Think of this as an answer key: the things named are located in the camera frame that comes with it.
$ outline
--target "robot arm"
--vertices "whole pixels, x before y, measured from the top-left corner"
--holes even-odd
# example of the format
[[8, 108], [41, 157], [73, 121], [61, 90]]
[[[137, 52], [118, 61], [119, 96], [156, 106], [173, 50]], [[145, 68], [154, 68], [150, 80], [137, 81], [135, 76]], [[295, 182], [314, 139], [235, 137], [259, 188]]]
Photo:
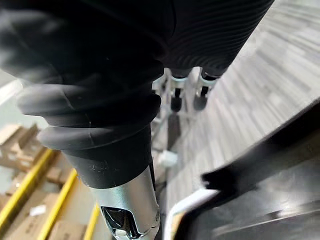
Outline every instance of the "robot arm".
[[18, 106], [46, 119], [39, 139], [66, 155], [118, 239], [159, 228], [152, 81], [164, 66], [224, 73], [272, 2], [1, 1], [0, 68], [34, 83]]

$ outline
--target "cardboard box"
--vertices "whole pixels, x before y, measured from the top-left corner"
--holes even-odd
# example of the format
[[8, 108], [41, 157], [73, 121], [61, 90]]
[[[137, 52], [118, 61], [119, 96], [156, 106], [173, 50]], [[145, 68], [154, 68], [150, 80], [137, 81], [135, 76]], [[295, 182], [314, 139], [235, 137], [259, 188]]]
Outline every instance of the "cardboard box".
[[49, 240], [83, 240], [87, 225], [71, 221], [58, 221], [54, 225]]
[[62, 173], [61, 168], [56, 166], [50, 167], [49, 171], [46, 174], [46, 179], [48, 180], [48, 182], [58, 184], [61, 173]]
[[17, 141], [10, 147], [10, 151], [13, 153], [19, 153], [32, 138], [35, 138], [38, 134], [37, 124], [32, 125], [29, 129], [25, 129], [23, 134], [17, 139]]
[[30, 170], [37, 163], [45, 149], [46, 148], [36, 139], [36, 136], [30, 138], [23, 149], [16, 154], [18, 168], [24, 172]]
[[5, 194], [7, 196], [12, 196], [20, 187], [20, 184], [24, 180], [25, 176], [26, 174], [24, 172], [19, 172], [19, 174], [13, 179], [9, 189], [5, 191]]
[[62, 171], [62, 173], [59, 177], [59, 184], [63, 185], [66, 183], [70, 172], [71, 172], [71, 169]]
[[[35, 240], [37, 239], [48, 215], [50, 214], [57, 198], [57, 193], [45, 193], [36, 190], [31, 198], [24, 205], [18, 216], [13, 221], [8, 232], [4, 236], [5, 240]], [[34, 207], [43, 207], [44, 210], [38, 215], [30, 215], [30, 210]]]
[[5, 207], [9, 199], [9, 196], [0, 194], [0, 211]]
[[10, 124], [0, 130], [0, 165], [18, 168], [16, 152], [10, 149], [25, 131], [26, 129], [19, 124]]

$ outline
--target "silver metal tube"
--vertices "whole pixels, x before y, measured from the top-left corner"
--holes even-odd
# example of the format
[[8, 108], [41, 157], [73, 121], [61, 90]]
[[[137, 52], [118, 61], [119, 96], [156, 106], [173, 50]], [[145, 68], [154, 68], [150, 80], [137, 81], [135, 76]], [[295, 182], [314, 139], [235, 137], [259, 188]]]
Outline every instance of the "silver metal tube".
[[[117, 239], [154, 240], [160, 226], [160, 210], [149, 166], [140, 175], [123, 185], [107, 189], [92, 187], [90, 189], [101, 206], [101, 212], [105, 216], [107, 226]], [[126, 218], [129, 219], [129, 222], [130, 219], [132, 220], [129, 225], [135, 228], [139, 238], [131, 236], [132, 229], [130, 227], [121, 226], [121, 224], [117, 227], [117, 223], [110, 221], [108, 216], [106, 217], [106, 212], [103, 209], [106, 209], [107, 214], [110, 213], [111, 219], [115, 222], [118, 219], [118, 216], [112, 214], [115, 209], [119, 210], [116, 211], [117, 215], [121, 210], [124, 210], [124, 215], [129, 214]]]

